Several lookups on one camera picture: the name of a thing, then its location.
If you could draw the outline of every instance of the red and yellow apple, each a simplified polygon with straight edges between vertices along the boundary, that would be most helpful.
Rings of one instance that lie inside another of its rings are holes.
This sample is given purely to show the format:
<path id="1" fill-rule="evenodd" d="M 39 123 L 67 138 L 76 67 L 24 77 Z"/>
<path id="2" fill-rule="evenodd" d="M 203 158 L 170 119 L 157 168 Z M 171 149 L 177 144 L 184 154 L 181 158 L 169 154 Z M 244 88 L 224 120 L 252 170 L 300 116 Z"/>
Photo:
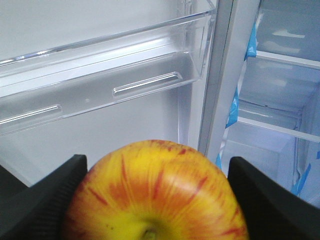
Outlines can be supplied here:
<path id="1" fill-rule="evenodd" d="M 62 224 L 64 240 L 246 240 L 225 175 L 195 149 L 135 142 L 98 161 Z"/>

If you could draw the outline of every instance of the red apple stripe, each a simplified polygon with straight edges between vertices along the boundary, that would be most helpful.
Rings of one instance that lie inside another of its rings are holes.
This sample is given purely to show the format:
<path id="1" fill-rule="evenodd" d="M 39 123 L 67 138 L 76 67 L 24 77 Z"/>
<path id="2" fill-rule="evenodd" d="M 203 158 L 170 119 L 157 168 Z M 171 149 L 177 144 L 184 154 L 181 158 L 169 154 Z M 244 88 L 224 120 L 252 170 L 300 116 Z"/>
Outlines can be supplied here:
<path id="1" fill-rule="evenodd" d="M 237 208 L 235 209 L 235 211 L 234 211 L 234 214 L 233 214 L 230 222 L 233 222 L 234 219 L 236 218 L 236 216 L 237 216 L 239 213 L 240 213 L 240 209 L 239 209 L 239 207 L 237 207 Z"/>
<path id="2" fill-rule="evenodd" d="M 123 179 L 124 179 L 125 181 L 127 181 L 125 157 L 124 157 L 123 154 L 121 155 L 121 174 L 122 174 L 122 176 L 123 176 Z"/>
<path id="3" fill-rule="evenodd" d="M 184 148 L 184 149 L 182 149 L 180 152 L 179 152 L 179 155 L 183 155 L 183 154 L 185 154 L 186 153 L 186 149 Z"/>
<path id="4" fill-rule="evenodd" d="M 221 233 L 220 236 L 225 236 L 230 234 L 235 234 L 236 236 L 243 236 L 245 232 L 246 232 L 245 227 L 235 227 Z"/>
<path id="5" fill-rule="evenodd" d="M 223 192 L 220 191 L 218 197 L 216 198 L 216 201 L 220 201 L 222 196 L 223 196 Z"/>
<path id="6" fill-rule="evenodd" d="M 160 190 L 160 185 L 163 180 L 164 176 L 164 169 L 161 169 L 161 171 L 158 174 L 158 177 L 156 178 L 155 184 L 154 184 L 154 192 L 153 192 L 153 199 L 156 199 Z"/>
<path id="7" fill-rule="evenodd" d="M 102 196 L 100 196 L 95 190 L 91 187 L 88 187 L 88 190 L 95 196 L 95 198 L 104 205 L 108 205 L 107 200 L 105 200 Z"/>
<path id="8" fill-rule="evenodd" d="M 187 204 L 191 203 L 191 201 L 197 196 L 197 194 L 199 193 L 199 191 L 201 190 L 201 188 L 203 187 L 207 179 L 208 177 L 206 176 L 199 181 L 198 186 L 196 187 L 192 196 L 188 199 Z"/>

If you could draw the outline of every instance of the refrigerator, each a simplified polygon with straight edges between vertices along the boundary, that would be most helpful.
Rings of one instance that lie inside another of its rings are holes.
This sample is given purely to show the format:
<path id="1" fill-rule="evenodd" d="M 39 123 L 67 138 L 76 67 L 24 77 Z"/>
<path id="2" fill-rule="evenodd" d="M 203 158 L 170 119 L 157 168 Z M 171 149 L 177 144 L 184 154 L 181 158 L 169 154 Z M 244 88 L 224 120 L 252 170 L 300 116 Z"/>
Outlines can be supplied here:
<path id="1" fill-rule="evenodd" d="M 226 175 L 244 157 L 320 207 L 318 1 L 13 0 L 0 12 L 7 195 L 74 154 L 90 168 L 162 139 Z"/>

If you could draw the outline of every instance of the refrigerator door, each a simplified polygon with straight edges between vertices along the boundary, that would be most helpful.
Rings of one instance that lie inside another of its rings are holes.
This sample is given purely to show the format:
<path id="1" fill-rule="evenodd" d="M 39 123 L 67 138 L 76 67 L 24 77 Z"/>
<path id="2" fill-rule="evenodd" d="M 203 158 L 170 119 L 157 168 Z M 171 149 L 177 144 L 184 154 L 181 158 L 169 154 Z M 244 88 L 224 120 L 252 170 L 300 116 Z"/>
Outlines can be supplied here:
<path id="1" fill-rule="evenodd" d="M 139 140 L 198 146 L 215 1 L 0 9 L 0 164 L 27 186 L 74 154 L 90 168 Z"/>

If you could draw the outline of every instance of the shelf edge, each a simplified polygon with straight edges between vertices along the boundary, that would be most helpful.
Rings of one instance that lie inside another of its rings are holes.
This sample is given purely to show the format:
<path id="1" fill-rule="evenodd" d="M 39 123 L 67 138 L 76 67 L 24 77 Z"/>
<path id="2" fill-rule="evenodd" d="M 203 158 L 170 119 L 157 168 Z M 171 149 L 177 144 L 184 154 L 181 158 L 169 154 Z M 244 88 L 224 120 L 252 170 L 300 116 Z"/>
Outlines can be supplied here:
<path id="1" fill-rule="evenodd" d="M 265 51 L 256 51 L 256 57 L 258 59 L 271 60 L 283 64 L 291 64 L 311 69 L 320 70 L 320 61 L 314 61 L 294 56 L 286 56 L 281 54 L 275 54 Z"/>
<path id="2" fill-rule="evenodd" d="M 285 127 L 276 126 L 276 125 L 272 125 L 269 123 L 264 123 L 261 121 L 256 121 L 256 120 L 252 120 L 252 119 L 248 119 L 248 118 L 244 118 L 244 117 L 240 117 L 240 116 L 238 117 L 238 122 L 243 123 L 243 124 L 247 124 L 247 125 L 251 125 L 251 126 L 256 126 L 256 127 L 260 127 L 260 128 L 265 128 L 265 129 L 277 131 L 277 132 L 284 133 L 284 134 L 288 134 L 288 135 L 291 135 L 291 136 L 299 138 L 299 139 L 304 139 L 304 140 L 308 140 L 311 142 L 320 143 L 320 136 L 312 135 L 309 133 L 300 132 L 300 131 L 296 131 L 296 130 L 288 129 Z"/>

